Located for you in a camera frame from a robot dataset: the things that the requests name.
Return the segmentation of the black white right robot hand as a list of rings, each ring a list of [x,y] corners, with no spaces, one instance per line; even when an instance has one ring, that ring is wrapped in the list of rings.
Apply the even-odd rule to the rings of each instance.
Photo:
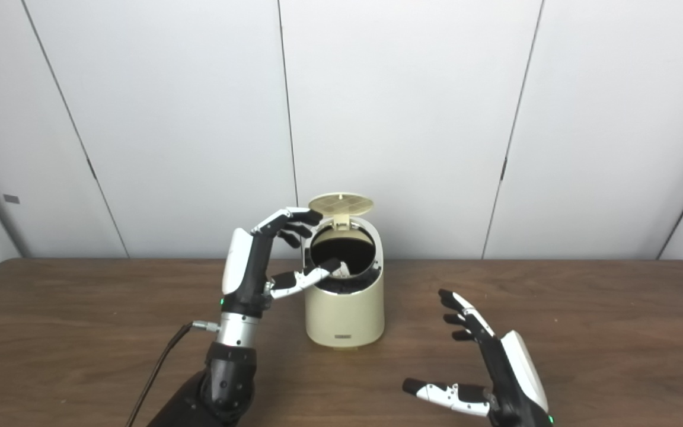
[[[453,340],[477,344],[491,387],[406,378],[402,390],[451,411],[486,418],[493,426],[555,425],[547,394],[520,333],[510,330],[499,337],[469,300],[447,289],[438,294],[442,305],[453,311],[444,315],[444,322],[461,326],[452,333]]]

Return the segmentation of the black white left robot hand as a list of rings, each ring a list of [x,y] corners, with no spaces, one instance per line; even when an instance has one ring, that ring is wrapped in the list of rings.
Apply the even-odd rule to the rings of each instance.
[[[231,236],[222,279],[221,312],[260,318],[273,300],[303,292],[336,272],[346,273],[347,264],[333,257],[304,270],[272,277],[267,273],[275,238],[281,238],[292,248],[300,248],[301,238],[311,237],[309,228],[319,225],[322,218],[315,210],[287,206],[250,231],[236,229]]]

